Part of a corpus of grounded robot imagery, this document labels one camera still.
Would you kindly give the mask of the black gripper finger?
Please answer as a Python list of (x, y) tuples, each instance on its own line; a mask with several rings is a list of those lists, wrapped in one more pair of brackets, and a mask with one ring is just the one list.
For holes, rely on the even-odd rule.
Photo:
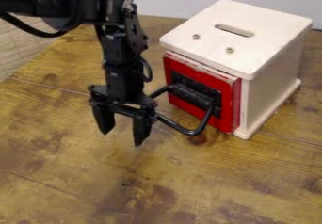
[(134, 117), (133, 134), (135, 146), (141, 146), (145, 139), (150, 137), (153, 124), (156, 122), (156, 110), (142, 108), (139, 114)]
[(107, 135), (117, 125), (115, 113), (111, 111), (107, 104), (99, 103), (95, 100), (91, 101), (91, 106), (98, 129), (105, 135)]

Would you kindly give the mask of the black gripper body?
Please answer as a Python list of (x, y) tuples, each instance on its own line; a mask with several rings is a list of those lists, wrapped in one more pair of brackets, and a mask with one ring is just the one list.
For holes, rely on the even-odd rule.
[(154, 100), (144, 92), (145, 81), (152, 76), (145, 75), (150, 69), (142, 58), (114, 63), (105, 59), (102, 67), (106, 73), (106, 84), (91, 85), (90, 104), (97, 117), (113, 117), (115, 114), (127, 117), (152, 117), (156, 115)]

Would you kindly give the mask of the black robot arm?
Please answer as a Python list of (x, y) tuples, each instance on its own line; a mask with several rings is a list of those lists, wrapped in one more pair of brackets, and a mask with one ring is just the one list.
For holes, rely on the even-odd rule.
[(95, 27), (106, 72), (106, 83), (89, 86), (97, 125), (107, 134), (115, 115), (130, 117), (141, 145), (152, 133), (156, 106), (144, 93), (153, 70), (141, 56), (149, 45), (134, 0), (0, 0), (0, 19), (41, 38), (59, 37), (83, 24)]

